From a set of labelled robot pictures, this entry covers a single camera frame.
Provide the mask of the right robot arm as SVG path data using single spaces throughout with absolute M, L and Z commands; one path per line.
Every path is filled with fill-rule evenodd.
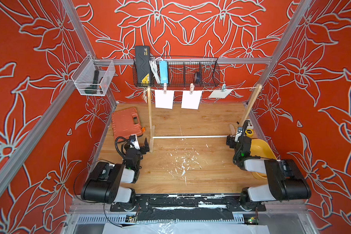
M 228 135 L 226 144 L 234 149 L 233 164 L 243 171 L 264 175 L 267 183 L 245 187 L 239 205 L 246 211 L 267 201 L 309 199 L 311 188 L 292 159 L 278 160 L 269 144 L 248 136 Z

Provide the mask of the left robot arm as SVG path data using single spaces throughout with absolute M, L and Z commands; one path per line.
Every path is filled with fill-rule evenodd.
M 122 163 L 99 161 L 82 187 L 81 200 L 104 204 L 132 202 L 135 191 L 121 184 L 137 182 L 140 163 L 150 146 L 147 141 L 138 148 L 126 143 L 116 150 L 123 157 Z

